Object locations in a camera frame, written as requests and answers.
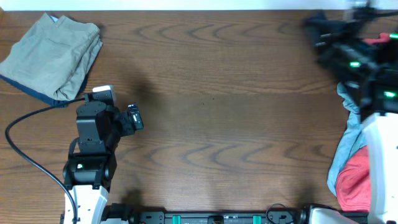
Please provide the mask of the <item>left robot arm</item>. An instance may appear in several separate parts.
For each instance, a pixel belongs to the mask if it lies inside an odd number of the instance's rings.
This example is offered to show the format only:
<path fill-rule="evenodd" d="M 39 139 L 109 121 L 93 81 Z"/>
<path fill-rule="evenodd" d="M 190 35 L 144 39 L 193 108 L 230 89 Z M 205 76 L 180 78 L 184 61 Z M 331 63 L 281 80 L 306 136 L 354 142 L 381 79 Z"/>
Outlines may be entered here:
<path fill-rule="evenodd" d="M 120 112 L 108 102 L 91 101 L 76 110 L 79 137 L 70 146 L 63 169 L 64 223 L 101 223 L 116 171 L 120 139 L 143 129 L 136 104 Z"/>

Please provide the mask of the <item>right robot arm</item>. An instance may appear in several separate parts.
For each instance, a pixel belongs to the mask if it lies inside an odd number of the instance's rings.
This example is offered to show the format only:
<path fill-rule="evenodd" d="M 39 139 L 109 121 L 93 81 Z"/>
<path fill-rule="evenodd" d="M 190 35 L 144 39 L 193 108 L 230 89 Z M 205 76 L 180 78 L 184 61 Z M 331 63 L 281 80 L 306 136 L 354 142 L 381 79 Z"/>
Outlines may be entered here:
<path fill-rule="evenodd" d="M 356 91 L 369 144 L 371 208 L 368 223 L 397 222 L 397 36 L 368 44 L 359 38 L 375 12 L 356 11 L 352 21 L 332 21 L 319 12 L 304 20 L 318 62 Z"/>

